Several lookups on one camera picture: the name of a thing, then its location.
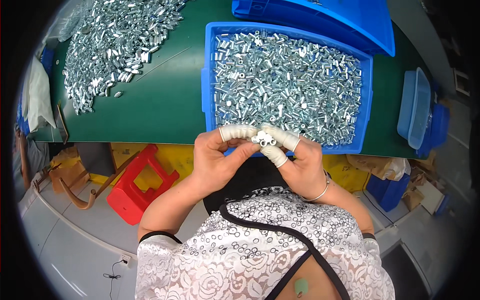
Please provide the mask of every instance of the green workbench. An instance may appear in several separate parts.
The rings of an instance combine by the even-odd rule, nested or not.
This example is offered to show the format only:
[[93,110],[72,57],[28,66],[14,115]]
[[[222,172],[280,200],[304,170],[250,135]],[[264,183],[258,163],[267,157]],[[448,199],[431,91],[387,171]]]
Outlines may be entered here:
[[[129,142],[193,144],[205,131],[202,112],[200,69],[204,66],[205,26],[209,22],[239,21],[231,13],[231,1],[189,1],[182,10],[184,20],[170,32],[161,49],[144,64],[148,75],[130,83],[119,83],[110,94],[123,91],[120,98],[96,97],[94,113],[77,116],[67,99],[62,70],[70,40],[59,43],[54,56],[50,95],[52,107],[63,111],[70,142]],[[373,100],[362,154],[415,158],[407,141],[396,132],[403,76],[422,67],[423,60],[407,37],[394,24],[396,56],[373,58]],[[44,127],[31,134],[36,141],[61,141],[58,130]]]

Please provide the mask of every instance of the bracelet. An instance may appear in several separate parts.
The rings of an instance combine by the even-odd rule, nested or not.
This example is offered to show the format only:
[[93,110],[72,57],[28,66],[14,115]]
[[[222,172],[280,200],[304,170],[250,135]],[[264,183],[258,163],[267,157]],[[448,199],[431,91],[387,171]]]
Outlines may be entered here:
[[327,185],[325,186],[324,191],[323,191],[318,197],[316,197],[316,198],[314,198],[314,199],[306,199],[306,198],[303,198],[302,196],[300,196],[303,200],[305,200],[305,201],[307,201],[307,202],[312,202],[312,201],[315,201],[315,200],[317,200],[318,198],[322,197],[322,196],[326,193],[326,191],[327,191],[327,189],[328,189],[328,185],[330,184],[330,180],[329,180],[328,174],[327,174],[327,172],[325,171],[325,169],[324,169],[324,173],[325,173],[325,178],[326,178],[326,183],[327,183]]

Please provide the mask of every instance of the metal rod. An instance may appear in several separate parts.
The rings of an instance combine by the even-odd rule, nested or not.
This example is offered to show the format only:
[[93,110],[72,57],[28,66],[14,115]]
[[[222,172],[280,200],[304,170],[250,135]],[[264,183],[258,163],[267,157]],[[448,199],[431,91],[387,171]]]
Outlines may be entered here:
[[157,66],[155,66],[153,69],[151,69],[151,70],[148,71],[147,73],[145,73],[145,74],[143,74],[142,76],[140,76],[140,78],[138,78],[138,79],[135,80],[135,81],[136,81],[136,82],[139,81],[140,79],[142,79],[145,75],[147,75],[147,74],[150,73],[151,71],[155,70],[156,68],[158,68],[159,66],[163,65],[164,63],[166,63],[166,62],[169,61],[170,59],[174,58],[175,56],[179,55],[179,54],[182,53],[182,52],[187,51],[187,50],[190,49],[190,48],[191,48],[191,46],[188,47],[188,48],[186,48],[186,49],[184,49],[184,50],[182,50],[182,51],[180,51],[179,53],[175,54],[174,56],[170,57],[169,59],[164,60],[163,62],[159,63]]

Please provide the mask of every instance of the light blue plastic container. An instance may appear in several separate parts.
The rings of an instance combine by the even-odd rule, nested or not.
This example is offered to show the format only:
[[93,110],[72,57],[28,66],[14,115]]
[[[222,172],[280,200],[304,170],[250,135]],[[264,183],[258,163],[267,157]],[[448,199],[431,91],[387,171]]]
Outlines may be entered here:
[[425,73],[421,68],[406,71],[396,131],[415,150],[420,149],[423,142],[429,109],[430,83]]
[[232,0],[237,18],[295,27],[367,54],[395,56],[392,20],[385,0]]
[[329,47],[335,47],[340,51],[353,55],[360,61],[362,69],[362,87],[361,105],[359,107],[359,114],[356,115],[355,122],[355,136],[352,143],[348,145],[336,145],[323,147],[324,154],[358,154],[363,146],[363,139],[367,124],[370,119],[370,108],[372,104],[372,71],[373,71],[373,57],[357,50],[351,46],[337,42],[331,38],[313,34],[311,32],[299,30],[296,28],[284,27],[279,25],[252,23],[252,22],[212,22],[208,23],[205,28],[205,65],[202,69],[202,111],[205,113],[205,124],[207,131],[214,130],[215,126],[215,105],[213,100],[215,76],[212,71],[215,67],[215,36],[223,33],[248,33],[255,30],[265,30],[268,34],[282,33],[290,38],[304,39],[309,42],[318,43]]

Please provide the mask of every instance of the black cable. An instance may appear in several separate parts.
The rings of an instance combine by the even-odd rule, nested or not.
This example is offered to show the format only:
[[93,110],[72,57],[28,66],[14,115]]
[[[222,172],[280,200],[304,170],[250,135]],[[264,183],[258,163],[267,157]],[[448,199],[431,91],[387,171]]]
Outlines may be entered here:
[[128,264],[128,262],[124,259],[122,259],[121,261],[119,262],[116,262],[112,265],[112,275],[110,274],[107,274],[107,273],[103,273],[103,277],[105,278],[112,278],[112,281],[110,282],[110,300],[112,300],[112,286],[113,286],[113,280],[114,279],[119,279],[120,278],[120,275],[115,275],[115,272],[113,272],[113,266],[118,264],[118,263],[121,263],[121,262],[124,262],[125,264]]
[[367,194],[365,194],[365,185],[367,183],[367,180],[368,180],[368,174],[367,174],[367,178],[365,179],[365,182],[363,183],[363,187],[361,189],[361,192],[365,195],[365,197],[367,197],[368,201],[370,201],[370,203],[373,205],[373,207],[375,207],[382,215],[384,215],[384,217],[386,217],[390,221],[390,223],[392,223],[392,225],[393,225],[394,223],[392,222],[392,220],[390,220],[389,217],[387,217],[375,204],[373,204],[373,202],[370,200],[370,198],[367,196]]

